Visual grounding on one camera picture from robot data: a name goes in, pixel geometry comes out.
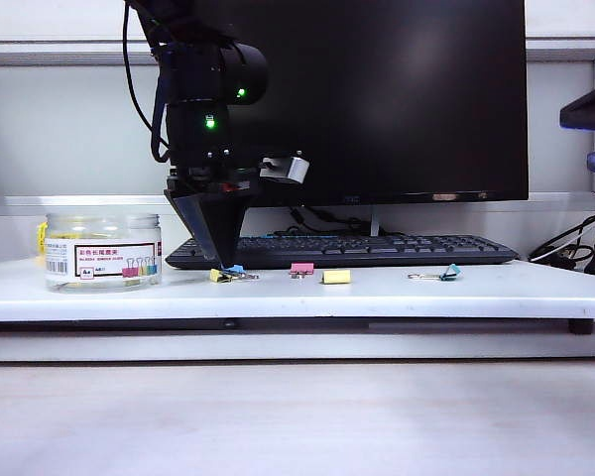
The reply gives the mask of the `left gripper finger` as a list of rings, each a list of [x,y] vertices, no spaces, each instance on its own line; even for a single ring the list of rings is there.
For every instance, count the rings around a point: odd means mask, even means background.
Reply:
[[[217,251],[202,209],[200,195],[186,195],[174,198],[174,208],[202,253],[207,259],[217,259]]]
[[[243,193],[203,193],[197,197],[204,226],[195,237],[208,259],[221,266],[235,263],[237,243],[251,196]]]

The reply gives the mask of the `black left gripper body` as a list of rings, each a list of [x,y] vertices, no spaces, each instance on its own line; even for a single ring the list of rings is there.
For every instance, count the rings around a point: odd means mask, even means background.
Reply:
[[[235,193],[257,194],[260,190],[257,169],[177,166],[170,169],[164,194],[172,197],[199,193],[230,196]]]

